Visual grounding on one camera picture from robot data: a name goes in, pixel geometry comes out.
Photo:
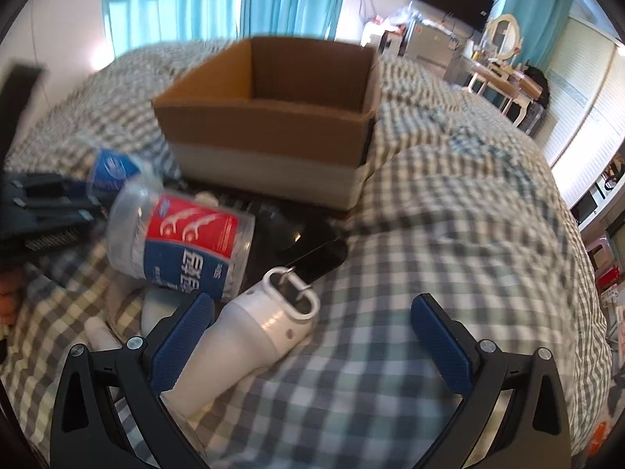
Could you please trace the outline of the hand in orange glove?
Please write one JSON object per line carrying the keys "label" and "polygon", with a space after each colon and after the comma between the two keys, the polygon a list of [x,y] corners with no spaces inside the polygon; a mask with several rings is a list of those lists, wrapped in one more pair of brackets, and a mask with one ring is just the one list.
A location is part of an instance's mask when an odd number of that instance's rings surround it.
{"label": "hand in orange glove", "polygon": [[13,326],[21,305],[21,291],[24,277],[21,269],[1,272],[0,276],[0,319],[1,324]]}

